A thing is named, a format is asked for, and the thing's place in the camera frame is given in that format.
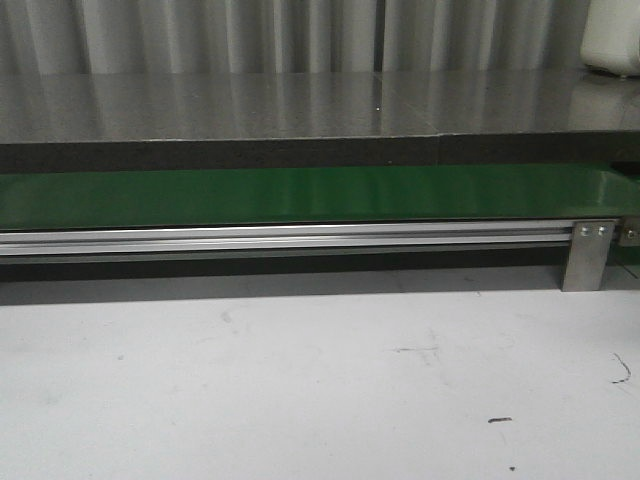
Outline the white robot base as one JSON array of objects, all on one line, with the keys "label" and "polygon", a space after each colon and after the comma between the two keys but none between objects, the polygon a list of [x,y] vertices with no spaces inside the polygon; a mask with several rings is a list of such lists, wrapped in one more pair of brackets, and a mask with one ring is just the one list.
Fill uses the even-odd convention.
[{"label": "white robot base", "polygon": [[589,68],[639,75],[639,0],[591,0],[580,48]]}]

